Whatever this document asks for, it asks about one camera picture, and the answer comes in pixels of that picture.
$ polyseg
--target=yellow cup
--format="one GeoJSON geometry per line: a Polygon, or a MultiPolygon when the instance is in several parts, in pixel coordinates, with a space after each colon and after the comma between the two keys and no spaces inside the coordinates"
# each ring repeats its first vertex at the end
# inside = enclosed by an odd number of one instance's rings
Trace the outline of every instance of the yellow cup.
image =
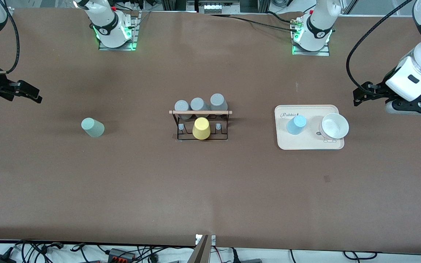
{"type": "Polygon", "coordinates": [[[194,121],[193,135],[198,140],[205,140],[211,135],[209,121],[206,118],[197,118],[194,121]]]}

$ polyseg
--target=white floor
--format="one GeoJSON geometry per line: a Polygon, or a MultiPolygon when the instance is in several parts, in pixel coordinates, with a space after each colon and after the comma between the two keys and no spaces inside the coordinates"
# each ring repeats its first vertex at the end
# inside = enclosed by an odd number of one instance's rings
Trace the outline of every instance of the white floor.
{"type": "MultiPolygon", "coordinates": [[[[0,244],[0,255],[4,254],[5,251],[11,247],[10,244],[0,244]]],[[[107,250],[111,248],[118,248],[124,251],[136,250],[136,247],[119,247],[119,246],[101,246],[102,249],[107,250]]],[[[29,245],[25,245],[24,252],[27,254],[29,251],[29,245]]],[[[53,261],[53,263],[85,263],[84,258],[80,251],[72,252],[70,251],[72,245],[65,245],[62,250],[56,248],[49,248],[48,258],[53,261]]],[[[229,248],[219,248],[225,249],[220,251],[220,256],[222,262],[231,261],[233,262],[233,253],[229,248]]],[[[102,263],[107,262],[107,255],[97,248],[97,246],[85,246],[83,248],[86,258],[90,262],[100,261],[102,263]]],[[[239,259],[250,260],[259,258],[263,263],[293,263],[289,250],[283,249],[255,249],[255,248],[236,248],[239,259]]],[[[162,252],[159,252],[159,263],[169,263],[173,261],[180,261],[180,263],[186,263],[189,257],[192,254],[192,249],[182,248],[182,249],[173,249],[168,248],[162,252]]],[[[294,250],[294,258],[297,263],[356,263],[345,258],[342,252],[338,251],[309,251],[309,250],[294,250]]],[[[359,257],[367,258],[372,256],[369,253],[357,253],[359,257]]],[[[20,252],[20,245],[17,249],[14,249],[11,258],[17,263],[22,263],[22,257],[20,252]]],[[[45,260],[41,256],[38,257],[38,263],[44,263],[45,260]]],[[[421,256],[417,255],[402,255],[402,254],[378,254],[378,256],[372,260],[364,260],[363,263],[421,263],[421,256]]],[[[217,256],[217,253],[212,249],[211,257],[209,263],[220,263],[220,260],[217,256]]]]}

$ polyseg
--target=wooden rack handle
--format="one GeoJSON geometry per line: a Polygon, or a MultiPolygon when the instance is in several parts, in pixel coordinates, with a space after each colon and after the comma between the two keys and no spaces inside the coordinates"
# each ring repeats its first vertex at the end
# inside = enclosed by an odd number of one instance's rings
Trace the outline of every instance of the wooden rack handle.
{"type": "Polygon", "coordinates": [[[169,114],[220,114],[220,115],[231,115],[233,112],[231,110],[171,110],[169,114]]]}

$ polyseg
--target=blue cup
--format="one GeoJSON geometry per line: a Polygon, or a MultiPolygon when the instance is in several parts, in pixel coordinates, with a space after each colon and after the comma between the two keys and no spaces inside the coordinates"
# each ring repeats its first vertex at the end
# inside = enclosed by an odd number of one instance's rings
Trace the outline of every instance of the blue cup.
{"type": "Polygon", "coordinates": [[[303,115],[296,115],[289,122],[287,122],[287,131],[290,134],[298,135],[306,126],[306,118],[303,115]]]}

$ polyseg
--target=metal rack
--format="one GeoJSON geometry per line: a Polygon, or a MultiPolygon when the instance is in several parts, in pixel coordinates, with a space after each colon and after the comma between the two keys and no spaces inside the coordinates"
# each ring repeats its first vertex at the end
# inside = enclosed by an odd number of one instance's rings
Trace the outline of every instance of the metal rack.
{"type": "Polygon", "coordinates": [[[178,140],[198,140],[193,136],[192,130],[196,115],[209,115],[206,119],[210,124],[210,136],[206,140],[227,140],[228,139],[228,119],[233,114],[231,110],[171,110],[168,112],[173,116],[177,125],[178,140]],[[191,118],[183,120],[180,115],[193,115],[191,118]]]}

